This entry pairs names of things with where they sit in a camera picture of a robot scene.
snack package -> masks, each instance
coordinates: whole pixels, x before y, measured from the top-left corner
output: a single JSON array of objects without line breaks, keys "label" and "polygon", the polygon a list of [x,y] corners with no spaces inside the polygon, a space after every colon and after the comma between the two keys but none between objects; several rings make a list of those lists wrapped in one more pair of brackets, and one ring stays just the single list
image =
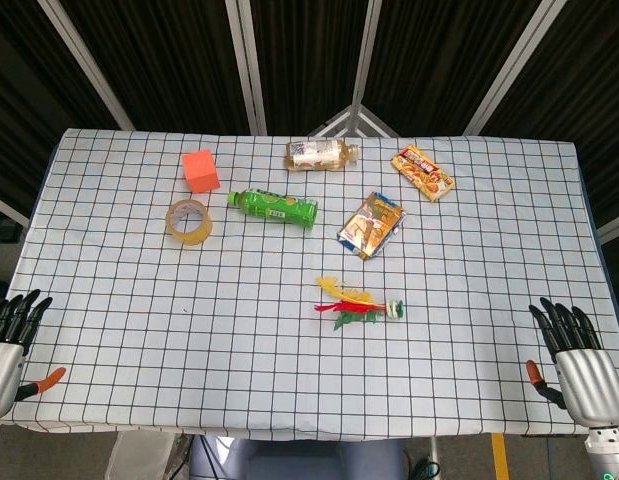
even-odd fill
[{"label": "snack package", "polygon": [[393,157],[391,164],[432,202],[456,186],[454,179],[415,145]]},{"label": "snack package", "polygon": [[338,233],[338,241],[363,260],[376,256],[395,235],[405,211],[373,192]]}]

orange thumb tip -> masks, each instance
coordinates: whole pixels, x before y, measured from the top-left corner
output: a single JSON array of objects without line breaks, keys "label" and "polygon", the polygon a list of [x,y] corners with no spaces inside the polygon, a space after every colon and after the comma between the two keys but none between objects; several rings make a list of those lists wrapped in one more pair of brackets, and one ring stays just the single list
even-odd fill
[{"label": "orange thumb tip", "polygon": [[49,375],[47,378],[36,382],[38,384],[38,393],[43,393],[49,390],[60,381],[60,379],[64,376],[66,372],[67,369],[65,367],[58,367],[53,372],[51,372],[51,375]]},{"label": "orange thumb tip", "polygon": [[540,370],[538,370],[538,365],[536,365],[536,362],[533,360],[527,360],[527,375],[532,385],[544,381],[540,374]]}]

foam cube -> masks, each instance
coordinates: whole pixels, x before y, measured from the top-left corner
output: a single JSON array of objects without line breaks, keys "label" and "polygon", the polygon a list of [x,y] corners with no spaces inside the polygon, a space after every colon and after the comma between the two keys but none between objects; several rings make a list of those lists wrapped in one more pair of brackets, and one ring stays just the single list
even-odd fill
[{"label": "foam cube", "polygon": [[187,153],[182,156],[185,179],[192,193],[202,193],[220,188],[218,173],[210,150]]}]

plastic bottle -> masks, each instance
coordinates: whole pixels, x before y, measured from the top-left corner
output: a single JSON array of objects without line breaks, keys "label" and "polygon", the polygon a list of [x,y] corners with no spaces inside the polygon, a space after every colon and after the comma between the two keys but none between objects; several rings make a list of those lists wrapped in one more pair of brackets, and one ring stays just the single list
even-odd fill
[{"label": "plastic bottle", "polygon": [[285,163],[289,170],[337,170],[358,161],[358,145],[342,140],[313,140],[287,144]]},{"label": "plastic bottle", "polygon": [[313,227],[318,213],[318,202],[285,197],[256,188],[242,193],[229,192],[229,205],[236,205],[248,215],[271,218],[282,222]]}]

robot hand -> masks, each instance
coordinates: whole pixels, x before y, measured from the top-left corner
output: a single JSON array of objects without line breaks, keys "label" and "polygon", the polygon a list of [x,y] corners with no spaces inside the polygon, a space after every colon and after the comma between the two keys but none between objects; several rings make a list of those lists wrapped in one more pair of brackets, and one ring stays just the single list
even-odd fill
[{"label": "robot hand", "polygon": [[0,418],[14,402],[44,392],[65,374],[61,367],[44,380],[18,387],[23,359],[29,353],[38,324],[52,300],[45,298],[31,310],[39,296],[40,290],[34,290],[24,298],[18,295],[9,302],[0,303]]},{"label": "robot hand", "polygon": [[619,479],[619,378],[598,341],[587,315],[578,307],[569,311],[546,298],[538,308],[529,306],[556,364],[562,393],[548,387],[533,360],[527,361],[529,380],[538,393],[573,420],[589,427],[585,442],[589,458],[601,479]]}]

